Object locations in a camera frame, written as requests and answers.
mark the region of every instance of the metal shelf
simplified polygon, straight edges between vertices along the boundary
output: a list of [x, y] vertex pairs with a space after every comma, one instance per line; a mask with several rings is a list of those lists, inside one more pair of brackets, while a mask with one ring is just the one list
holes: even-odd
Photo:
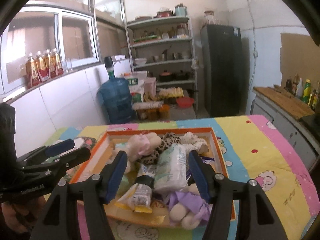
[[153, 63], [148, 63], [143, 66], [134, 66], [134, 69], [137, 68], [143, 68], [143, 67], [150, 67], [150, 66], [158, 66], [158, 65], [165, 65], [165, 64], [174, 64], [174, 63], [185, 63], [185, 62], [191, 62], [192, 59], [177, 59], [177, 60], [166, 60], [166, 61], [160, 61], [160, 62], [153, 62]]
[[191, 40], [192, 39], [190, 37], [189, 38], [171, 38], [171, 39], [151, 40], [151, 41], [145, 41], [145, 42], [133, 44], [130, 46], [130, 48], [135, 49], [135, 48], [147, 47], [150, 45], [158, 45], [158, 44], [171, 43], [171, 42], [186, 42], [186, 41], [191, 41]]
[[175, 24], [175, 23], [187, 23], [189, 20], [188, 16], [169, 16], [153, 18], [144, 21], [132, 21], [128, 22], [128, 28], [131, 30], [136, 30], [144, 27], [163, 25], [163, 24]]
[[175, 80], [175, 81], [169, 81], [169, 82], [157, 82], [156, 86], [170, 86], [170, 85], [181, 85], [181, 84], [192, 84], [196, 81], [194, 79], [188, 79], [188, 80]]

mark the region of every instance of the blue gripper pad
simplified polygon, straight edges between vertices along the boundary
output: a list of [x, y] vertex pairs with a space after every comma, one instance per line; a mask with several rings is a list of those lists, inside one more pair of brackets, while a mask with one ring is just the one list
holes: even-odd
[[189, 167], [192, 176], [196, 182], [200, 196], [208, 203], [210, 201], [208, 181], [202, 169], [202, 165], [205, 165], [199, 157], [197, 151], [191, 151], [189, 153]]
[[45, 150], [45, 155], [48, 157], [54, 157], [68, 150], [73, 149], [74, 146], [75, 146], [75, 142], [72, 139], [68, 139], [60, 143], [49, 146]]
[[113, 163], [109, 164], [111, 166], [110, 169], [113, 169], [113, 172], [109, 178], [107, 195], [105, 196], [105, 201], [107, 204], [109, 204], [110, 201], [116, 196], [124, 171], [127, 167], [127, 163], [127, 154], [124, 151], [119, 151], [116, 158], [113, 160]]

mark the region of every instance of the refrigerator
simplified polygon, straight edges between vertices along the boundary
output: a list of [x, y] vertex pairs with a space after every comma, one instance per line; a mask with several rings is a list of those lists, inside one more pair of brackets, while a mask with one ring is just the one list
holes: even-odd
[[240, 28], [205, 25], [200, 33], [205, 108], [211, 117], [237, 115], [246, 78]]

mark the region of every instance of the leopard print fabric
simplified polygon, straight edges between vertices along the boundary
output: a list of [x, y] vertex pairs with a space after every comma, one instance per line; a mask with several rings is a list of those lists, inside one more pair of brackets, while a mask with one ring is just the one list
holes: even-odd
[[148, 156], [142, 157], [139, 162], [144, 164], [158, 164], [158, 158], [163, 151], [168, 149], [172, 144], [181, 143], [181, 139], [178, 135], [176, 135], [173, 132], [166, 133], [161, 137], [161, 144], [159, 147], [157, 147], [153, 153], [151, 153]]

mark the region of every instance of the colorful bedsheet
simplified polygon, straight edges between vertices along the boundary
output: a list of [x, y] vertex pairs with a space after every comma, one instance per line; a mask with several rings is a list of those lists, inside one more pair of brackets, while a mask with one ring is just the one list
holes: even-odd
[[[90, 126], [84, 129], [63, 128], [48, 141], [82, 137], [96, 140], [106, 130], [148, 130], [166, 128], [212, 127], [223, 152], [229, 178], [247, 182], [258, 181], [273, 204], [289, 240], [300, 239], [320, 211], [316, 188], [305, 166], [291, 145], [272, 123], [260, 115], [197, 119], [176, 122], [151, 122]], [[122, 240], [200, 240], [205, 228], [149, 228], [110, 220], [116, 239]], [[235, 239], [236, 221], [231, 222], [228, 239]]]

